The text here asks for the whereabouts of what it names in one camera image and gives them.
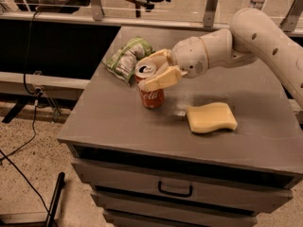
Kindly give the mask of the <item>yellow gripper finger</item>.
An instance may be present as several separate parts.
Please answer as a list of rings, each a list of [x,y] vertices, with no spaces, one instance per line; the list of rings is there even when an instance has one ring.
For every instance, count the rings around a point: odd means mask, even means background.
[[[178,65],[169,66],[164,72],[150,79],[141,80],[138,83],[138,87],[145,92],[165,89],[175,85],[185,74],[186,72],[182,71]]]
[[[148,61],[152,61],[158,68],[167,63],[169,66],[173,65],[173,59],[171,58],[171,50],[170,49],[161,49],[158,50],[148,57],[140,60],[138,64],[143,64]]]

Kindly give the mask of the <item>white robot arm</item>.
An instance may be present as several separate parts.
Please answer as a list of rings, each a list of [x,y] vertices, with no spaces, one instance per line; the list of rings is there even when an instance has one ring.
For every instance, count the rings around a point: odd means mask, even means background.
[[[157,72],[138,83],[150,92],[192,79],[215,67],[234,68],[262,60],[303,107],[303,47],[291,40],[263,11],[241,9],[228,28],[201,37],[189,37],[171,49],[146,58]]]

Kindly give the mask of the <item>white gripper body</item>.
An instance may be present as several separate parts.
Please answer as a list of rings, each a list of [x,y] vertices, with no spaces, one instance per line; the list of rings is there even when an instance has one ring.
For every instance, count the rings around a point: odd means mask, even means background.
[[[190,37],[180,41],[172,48],[172,53],[184,78],[193,79],[205,74],[208,70],[209,59],[205,44],[199,37]]]

